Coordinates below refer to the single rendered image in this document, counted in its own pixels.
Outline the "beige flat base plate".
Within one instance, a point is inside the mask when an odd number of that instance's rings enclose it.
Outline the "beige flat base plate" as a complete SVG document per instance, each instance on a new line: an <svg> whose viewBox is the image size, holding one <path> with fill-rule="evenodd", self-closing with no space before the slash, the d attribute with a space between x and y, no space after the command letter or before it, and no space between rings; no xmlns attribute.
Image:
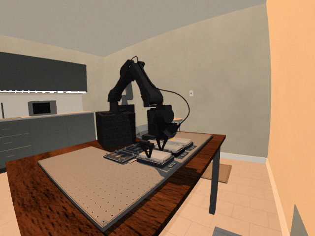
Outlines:
<svg viewBox="0 0 315 236"><path fill-rule="evenodd" d="M103 156L110 153L86 147L37 161L56 186L103 232L132 210L185 162L213 135L177 132L175 138L192 139L194 149L174 157L172 168L118 163ZM171 162L171 163L172 163ZM171 164L170 163L170 164Z"/></svg>

